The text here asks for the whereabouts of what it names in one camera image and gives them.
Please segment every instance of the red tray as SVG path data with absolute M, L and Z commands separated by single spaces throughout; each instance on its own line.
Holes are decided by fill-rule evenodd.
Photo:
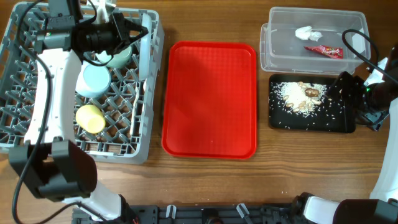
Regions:
M 162 145 L 184 157 L 248 159 L 257 148 L 256 52 L 247 44 L 170 49 Z

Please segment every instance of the dish rack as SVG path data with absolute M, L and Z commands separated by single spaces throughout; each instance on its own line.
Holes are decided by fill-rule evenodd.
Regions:
M 23 144 L 34 108 L 37 64 L 24 50 L 18 48 L 15 40 L 18 18 L 29 4 L 20 2 L 14 6 L 0 45 L 0 153 L 8 153 L 10 147 Z M 91 18 L 94 14 L 91 6 L 82 6 L 81 9 L 84 19 Z M 123 13 L 126 19 L 137 24 L 141 24 L 144 13 L 150 15 L 152 53 L 149 76 L 145 81 L 137 79 L 140 51 L 138 40 L 132 43 L 130 63 L 124 68 L 109 69 L 111 86 L 101 98 L 85 98 L 75 94 L 75 113 L 79 107 L 92 104 L 104 113 L 106 120 L 106 127 L 98 134 L 86 132 L 74 121 L 75 138 L 77 145 L 96 161 L 142 164 L 149 152 L 155 83 L 162 60 L 164 31 L 155 11 L 116 8 L 114 12 Z M 48 14 L 48 4 L 40 3 L 26 15 L 21 27 L 21 38 L 30 50 L 33 48 L 35 34 L 44 28 Z

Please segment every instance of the clear plastic bin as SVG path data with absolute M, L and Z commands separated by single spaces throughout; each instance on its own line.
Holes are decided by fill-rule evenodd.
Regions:
M 318 42 L 300 40 L 295 36 L 295 31 L 305 26 L 312 26 L 312 30 L 321 32 L 323 37 Z M 269 13 L 269 23 L 261 27 L 261 67 L 268 72 L 336 75 L 347 71 L 353 74 L 363 61 L 348 50 L 341 40 L 341 34 L 347 29 L 356 29 L 369 35 L 362 12 L 273 7 Z M 363 37 L 349 33 L 346 39 L 370 59 L 370 44 Z M 304 49 L 304 46 L 318 45 L 342 47 L 343 59 L 328 58 Z

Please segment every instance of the wood grain surface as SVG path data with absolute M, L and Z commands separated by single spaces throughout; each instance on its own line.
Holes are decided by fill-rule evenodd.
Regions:
M 3 33 L 12 7 L 18 1 L 0 0 Z M 125 196 L 131 205 L 231 205 L 289 202 L 302 192 L 331 200 L 368 198 L 379 176 L 389 132 L 389 120 L 377 133 L 358 127 L 353 134 L 280 131 L 268 125 L 268 79 L 258 76 L 258 147 L 245 161 L 184 159 L 162 149 L 162 105 L 170 47 L 179 40 L 243 42 L 259 52 L 261 25 L 274 6 L 341 9 L 365 13 L 371 38 L 384 57 L 397 42 L 396 1 L 310 0 L 118 0 L 119 7 L 156 10 L 165 31 L 162 70 L 156 84 L 155 117 L 149 158 L 142 166 L 97 163 L 99 179 Z M 368 75 L 365 65 L 356 74 Z M 0 223 L 13 223 L 11 199 L 18 176 L 7 156 L 0 156 Z M 37 222 L 62 205 L 36 200 L 23 186 L 19 215 Z M 52 223 L 69 223 L 72 210 Z

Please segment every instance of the white tissue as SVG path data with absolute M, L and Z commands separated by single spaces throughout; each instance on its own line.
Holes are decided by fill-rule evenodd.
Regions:
M 295 32 L 296 37 L 299 38 L 300 40 L 314 40 L 318 41 L 319 38 L 323 37 L 321 32 L 315 31 L 311 32 L 312 27 L 306 26 L 306 27 L 301 27 L 298 28 Z

